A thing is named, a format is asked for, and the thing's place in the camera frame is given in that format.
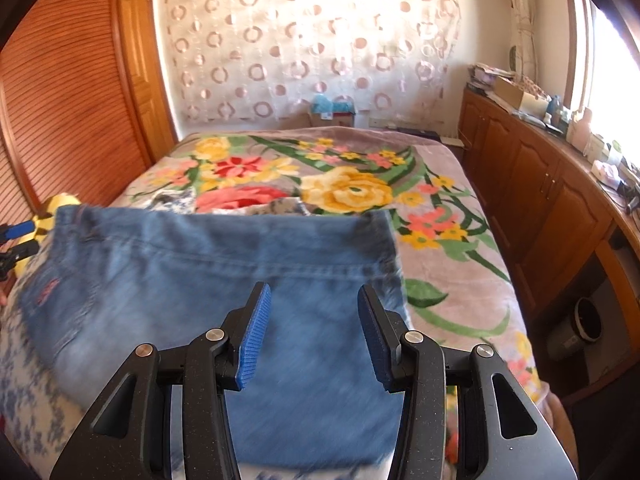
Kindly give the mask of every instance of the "metal screw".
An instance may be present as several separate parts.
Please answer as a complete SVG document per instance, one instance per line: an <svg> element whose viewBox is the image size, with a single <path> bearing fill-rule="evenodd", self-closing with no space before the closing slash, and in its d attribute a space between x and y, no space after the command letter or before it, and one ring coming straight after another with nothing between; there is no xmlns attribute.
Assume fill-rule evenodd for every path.
<svg viewBox="0 0 640 480"><path fill-rule="evenodd" d="M209 341L220 341L225 336L225 332L219 328L212 328L208 330L205 337Z"/></svg>
<svg viewBox="0 0 640 480"><path fill-rule="evenodd" d="M142 343L142 345L138 345L136 347L136 355L138 357L146 357L151 355L151 352L154 351L154 348L149 343Z"/></svg>
<svg viewBox="0 0 640 480"><path fill-rule="evenodd" d="M424 341L424 336L417 330L409 330L409 332L404 334L404 338L409 343L421 343Z"/></svg>
<svg viewBox="0 0 640 480"><path fill-rule="evenodd" d="M478 355L480 357L493 357L494 356L494 349L491 348L489 345L478 345L476 347L476 352L478 352Z"/></svg>

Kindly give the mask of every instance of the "blue gripper pad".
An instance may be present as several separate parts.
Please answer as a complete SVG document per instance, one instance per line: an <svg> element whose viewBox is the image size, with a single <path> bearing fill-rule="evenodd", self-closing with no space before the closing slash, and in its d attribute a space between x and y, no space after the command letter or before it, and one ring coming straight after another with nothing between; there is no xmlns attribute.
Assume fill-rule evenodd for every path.
<svg viewBox="0 0 640 480"><path fill-rule="evenodd" d="M271 289L265 283L240 345L238 373L236 375L236 381L240 389L244 388L255 375L255 365L262 347L264 333L267 330L270 313Z"/></svg>
<svg viewBox="0 0 640 480"><path fill-rule="evenodd" d="M382 328L376 320L374 306L370 303L370 299L377 300L377 297L368 297L365 287L360 288L358 291L358 316L360 317L364 338L367 341L367 348L369 349L376 379L382 383L385 390L388 390L394 380L391 369L392 349L385 341Z"/></svg>
<svg viewBox="0 0 640 480"><path fill-rule="evenodd" d="M31 220L11 226L6 231L0 232L0 244L5 243L7 240L15 240L16 238L32 233L35 229L36 224Z"/></svg>

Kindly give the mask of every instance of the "yellow stuffed toy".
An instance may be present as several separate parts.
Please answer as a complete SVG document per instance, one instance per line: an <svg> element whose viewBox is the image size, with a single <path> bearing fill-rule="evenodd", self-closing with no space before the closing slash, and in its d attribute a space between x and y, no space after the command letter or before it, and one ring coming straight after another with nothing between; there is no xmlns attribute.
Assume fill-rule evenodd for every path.
<svg viewBox="0 0 640 480"><path fill-rule="evenodd" d="M28 240L35 239L38 243L42 243L49 231L53 229L56 220L56 209L63 205L77 205L80 201L73 195L67 193L61 193L54 195L51 198L45 200L42 204L42 212L33 217L33 223L36 224L36 230L33 233L24 235L18 240L18 243L26 242ZM20 260L15 264L15 275L20 278L27 265L29 258Z"/></svg>

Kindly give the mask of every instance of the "red embroidered logo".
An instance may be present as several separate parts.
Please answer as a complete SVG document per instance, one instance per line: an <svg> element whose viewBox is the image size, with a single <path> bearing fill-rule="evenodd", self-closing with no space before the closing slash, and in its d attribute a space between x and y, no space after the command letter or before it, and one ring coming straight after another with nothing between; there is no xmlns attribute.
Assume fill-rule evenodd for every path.
<svg viewBox="0 0 640 480"><path fill-rule="evenodd" d="M38 299L36 300L36 304L38 306L41 306L45 301L47 301L47 298L49 297L49 294L51 294L53 292L53 289L56 288L56 285L59 282L60 282L60 280L55 279L55 280L51 280L49 283L47 283L47 286L42 289L42 292L40 293L40 295L38 296Z"/></svg>

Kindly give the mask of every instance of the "cabinet door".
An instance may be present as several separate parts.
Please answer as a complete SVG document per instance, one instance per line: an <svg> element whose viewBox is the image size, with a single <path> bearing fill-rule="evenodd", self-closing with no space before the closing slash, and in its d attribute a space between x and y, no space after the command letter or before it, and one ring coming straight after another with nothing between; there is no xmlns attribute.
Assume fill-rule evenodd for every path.
<svg viewBox="0 0 640 480"><path fill-rule="evenodd" d="M470 174L478 192L478 200L487 213L500 198L511 171L513 137L509 131L509 117L489 113L486 126L477 135L482 138L478 162Z"/></svg>
<svg viewBox="0 0 640 480"><path fill-rule="evenodd" d="M578 273L611 222L601 197L584 175L567 166L552 180L548 208L533 245L516 264L527 302L544 308Z"/></svg>
<svg viewBox="0 0 640 480"><path fill-rule="evenodd" d="M152 0L120 0L120 30L143 135L155 162L176 143L160 71Z"/></svg>
<svg viewBox="0 0 640 480"><path fill-rule="evenodd" d="M511 173L492 211L492 231L502 256L517 261L532 241L532 231L544 219L552 175L558 165L556 150L526 126L514 126Z"/></svg>
<svg viewBox="0 0 640 480"><path fill-rule="evenodd" d="M465 155L462 159L462 167L468 176L473 173L478 163L479 146L478 129L482 123L482 111L478 104L466 97L462 101L460 122L458 123L458 136L465 145Z"/></svg>

